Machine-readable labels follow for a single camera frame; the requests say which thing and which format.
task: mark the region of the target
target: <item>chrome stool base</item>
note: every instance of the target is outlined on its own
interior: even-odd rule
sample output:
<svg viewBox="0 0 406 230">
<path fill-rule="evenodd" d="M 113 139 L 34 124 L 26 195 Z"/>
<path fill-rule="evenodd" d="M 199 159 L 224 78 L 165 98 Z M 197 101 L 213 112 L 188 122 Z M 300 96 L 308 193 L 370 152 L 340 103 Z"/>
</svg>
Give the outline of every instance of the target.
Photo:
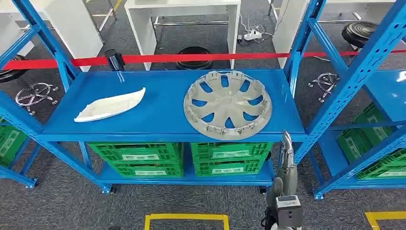
<svg viewBox="0 0 406 230">
<path fill-rule="evenodd" d="M 334 73 L 323 73 L 318 76 L 317 79 L 309 82 L 307 85 L 313 87 L 314 83 L 317 83 L 320 89 L 324 91 L 323 95 L 318 99 L 320 103 L 323 103 L 325 98 L 331 94 L 331 91 L 337 85 L 340 77 Z"/>
<path fill-rule="evenodd" d="M 28 89 L 20 90 L 15 96 L 15 102 L 21 107 L 26 107 L 28 113 L 33 116 L 35 114 L 35 111 L 31 110 L 31 105 L 37 104 L 44 99 L 52 101 L 51 104 L 53 105 L 58 103 L 57 100 L 54 100 L 52 97 L 49 96 L 51 90 L 57 91 L 58 89 L 58 87 L 54 87 L 50 84 L 36 83 L 30 85 Z"/>
</svg>

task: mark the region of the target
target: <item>wheel cover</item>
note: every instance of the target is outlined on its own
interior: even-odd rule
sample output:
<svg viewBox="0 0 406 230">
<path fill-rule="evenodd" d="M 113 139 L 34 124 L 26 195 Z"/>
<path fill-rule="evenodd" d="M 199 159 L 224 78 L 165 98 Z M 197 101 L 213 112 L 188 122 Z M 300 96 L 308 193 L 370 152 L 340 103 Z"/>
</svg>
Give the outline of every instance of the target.
<svg viewBox="0 0 406 230">
<path fill-rule="evenodd" d="M 241 140 L 266 126 L 272 104 L 260 81 L 239 71 L 212 71 L 190 86 L 183 109 L 191 126 L 203 135 Z"/>
</svg>

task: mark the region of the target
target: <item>white table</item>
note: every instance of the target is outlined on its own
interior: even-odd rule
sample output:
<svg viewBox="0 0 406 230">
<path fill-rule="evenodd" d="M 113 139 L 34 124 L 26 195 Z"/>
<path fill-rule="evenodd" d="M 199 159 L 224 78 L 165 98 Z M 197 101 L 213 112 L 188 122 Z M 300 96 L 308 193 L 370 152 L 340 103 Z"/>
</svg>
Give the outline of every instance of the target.
<svg viewBox="0 0 406 230">
<path fill-rule="evenodd" d="M 151 17 L 187 15 L 228 15 L 228 52 L 236 53 L 241 0 L 127 0 L 125 10 L 141 55 L 153 55 L 157 38 Z M 230 60 L 231 69 L 234 60 Z M 151 63 L 144 63 L 150 70 Z"/>
<path fill-rule="evenodd" d="M 82 0 L 30 0 L 30 2 L 41 18 L 52 24 L 73 58 L 92 58 L 99 54 L 103 43 Z M 0 15 L 1 18 L 7 15 L 14 21 L 25 20 L 11 0 L 0 0 Z M 1 37 L 8 37 L 7 40 L 14 39 L 12 43 L 16 39 L 3 31 L 0 31 L 0 39 Z M 88 71 L 90 66 L 81 69 Z"/>
<path fill-rule="evenodd" d="M 0 54 L 4 53 L 23 34 L 18 24 L 9 15 L 0 14 Z M 32 48 L 34 48 L 34 44 L 29 42 L 18 54 L 25 56 Z"/>
<path fill-rule="evenodd" d="M 283 0 L 277 20 L 277 29 L 272 38 L 277 53 L 289 53 L 304 11 L 310 0 Z M 396 0 L 327 0 L 323 12 L 362 11 L 368 21 L 379 23 Z M 278 58 L 281 68 L 287 58 Z"/>
</svg>

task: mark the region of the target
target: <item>green plastic crate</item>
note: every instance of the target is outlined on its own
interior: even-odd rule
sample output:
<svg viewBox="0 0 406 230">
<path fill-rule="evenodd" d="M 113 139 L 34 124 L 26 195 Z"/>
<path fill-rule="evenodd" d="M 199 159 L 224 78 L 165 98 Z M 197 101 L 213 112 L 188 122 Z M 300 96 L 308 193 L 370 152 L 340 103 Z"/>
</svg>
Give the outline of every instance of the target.
<svg viewBox="0 0 406 230">
<path fill-rule="evenodd" d="M 378 123 L 384 122 L 387 119 L 379 111 L 374 103 L 369 104 L 356 118 L 356 124 L 365 124 L 365 123 Z M 371 127 L 371 128 L 362 128 L 366 134 L 368 140 L 373 146 L 379 144 L 383 139 L 387 138 L 390 134 L 393 133 L 392 128 L 390 127 Z"/>
<path fill-rule="evenodd" d="M 267 156 L 272 142 L 262 143 L 190 143 L 193 161 L 238 160 L 241 157 Z"/>
<path fill-rule="evenodd" d="M 365 132 L 359 128 L 344 130 L 337 137 L 337 143 L 349 163 L 355 161 L 372 148 L 372 144 L 368 140 Z"/>
<path fill-rule="evenodd" d="M 406 149 L 398 149 L 356 175 L 359 180 L 406 177 Z"/>
<path fill-rule="evenodd" d="M 93 142 L 88 145 L 105 161 L 161 161 L 180 159 L 180 143 Z"/>
<path fill-rule="evenodd" d="M 27 136 L 12 126 L 0 126 L 0 165 L 8 167 Z"/>
<path fill-rule="evenodd" d="M 196 176 L 219 176 L 236 174 L 257 174 L 265 157 L 261 158 L 241 158 L 234 161 L 207 161 L 194 162 Z"/>
<path fill-rule="evenodd" d="M 182 161 L 157 163 L 144 161 L 111 162 L 110 165 L 124 177 L 182 177 Z"/>
</svg>

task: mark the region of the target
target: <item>retractable belt barrier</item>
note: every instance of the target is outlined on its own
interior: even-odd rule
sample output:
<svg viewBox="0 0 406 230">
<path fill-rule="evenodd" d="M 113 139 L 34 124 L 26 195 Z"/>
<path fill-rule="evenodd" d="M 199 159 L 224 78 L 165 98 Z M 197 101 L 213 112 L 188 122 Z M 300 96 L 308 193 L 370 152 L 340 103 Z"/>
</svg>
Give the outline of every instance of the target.
<svg viewBox="0 0 406 230">
<path fill-rule="evenodd" d="M 406 50 L 394 50 L 391 54 L 406 53 Z M 353 56 L 357 51 L 339 52 L 340 56 Z M 305 52 L 303 57 L 325 57 L 323 52 Z M 288 53 L 238 53 L 238 54 L 159 54 L 159 55 L 123 55 L 126 64 L 144 62 L 180 62 L 180 61 L 218 61 L 231 59 L 271 59 L 287 58 Z M 73 66 L 100 66 L 107 65 L 105 57 L 79 58 L 71 60 Z M 10 61 L 3 69 L 54 69 L 58 65 L 54 59 Z"/>
</svg>

